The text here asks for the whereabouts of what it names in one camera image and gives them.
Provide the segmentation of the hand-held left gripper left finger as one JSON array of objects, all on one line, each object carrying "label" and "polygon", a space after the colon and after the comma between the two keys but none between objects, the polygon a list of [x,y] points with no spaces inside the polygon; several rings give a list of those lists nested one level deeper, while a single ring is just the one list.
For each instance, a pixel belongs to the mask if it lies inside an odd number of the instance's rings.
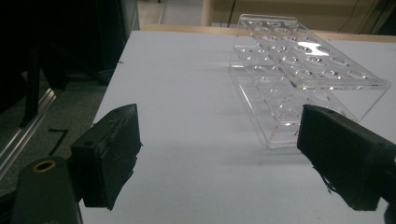
[{"label": "hand-held left gripper left finger", "polygon": [[71,146],[68,162],[78,198],[87,207],[111,210],[141,147],[137,105],[108,112]]}]

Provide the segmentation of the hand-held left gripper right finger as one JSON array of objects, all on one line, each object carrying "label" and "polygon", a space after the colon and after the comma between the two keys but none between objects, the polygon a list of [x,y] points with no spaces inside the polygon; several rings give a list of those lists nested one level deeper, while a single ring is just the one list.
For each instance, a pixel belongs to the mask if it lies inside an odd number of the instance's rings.
[{"label": "hand-held left gripper right finger", "polygon": [[358,211],[396,207],[396,145],[328,108],[305,105],[297,148],[327,187]]}]

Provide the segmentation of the clear acrylic tube rack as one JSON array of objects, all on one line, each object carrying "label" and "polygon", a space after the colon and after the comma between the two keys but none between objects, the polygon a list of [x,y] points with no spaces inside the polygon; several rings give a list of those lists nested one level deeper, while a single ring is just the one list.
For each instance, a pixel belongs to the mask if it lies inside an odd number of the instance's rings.
[{"label": "clear acrylic tube rack", "polygon": [[269,148],[295,147],[304,105],[361,121],[390,88],[293,17],[243,14],[231,71]]}]

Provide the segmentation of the black metal stand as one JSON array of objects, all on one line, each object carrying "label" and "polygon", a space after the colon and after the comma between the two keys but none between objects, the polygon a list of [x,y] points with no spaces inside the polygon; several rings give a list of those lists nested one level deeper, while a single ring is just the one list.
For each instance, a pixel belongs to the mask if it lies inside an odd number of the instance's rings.
[{"label": "black metal stand", "polygon": [[38,113],[39,77],[39,46],[34,45],[29,51],[25,110],[21,127],[27,126]]}]

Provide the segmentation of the black cabinet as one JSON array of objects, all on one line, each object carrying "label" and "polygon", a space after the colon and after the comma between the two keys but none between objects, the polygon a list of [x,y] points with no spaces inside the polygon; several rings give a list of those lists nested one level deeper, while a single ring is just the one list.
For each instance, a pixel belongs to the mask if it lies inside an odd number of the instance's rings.
[{"label": "black cabinet", "polygon": [[133,30],[137,0],[65,0],[66,52],[88,76],[107,85]]}]

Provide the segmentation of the beige wooden cabinet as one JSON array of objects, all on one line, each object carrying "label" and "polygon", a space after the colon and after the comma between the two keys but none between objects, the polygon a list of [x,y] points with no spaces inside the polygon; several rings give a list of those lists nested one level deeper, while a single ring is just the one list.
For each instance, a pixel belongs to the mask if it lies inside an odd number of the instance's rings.
[{"label": "beige wooden cabinet", "polygon": [[341,34],[396,35],[396,0],[203,0],[201,24],[236,24],[242,14],[294,17]]}]

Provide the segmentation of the metal floor rail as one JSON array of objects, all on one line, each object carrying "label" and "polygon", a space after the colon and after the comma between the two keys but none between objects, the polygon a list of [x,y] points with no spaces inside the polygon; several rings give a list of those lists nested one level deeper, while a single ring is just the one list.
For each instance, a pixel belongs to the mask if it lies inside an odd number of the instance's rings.
[{"label": "metal floor rail", "polygon": [[0,147],[0,181],[32,138],[56,99],[55,91],[47,89],[38,101],[37,114],[33,116],[26,126],[19,128],[4,147]]}]

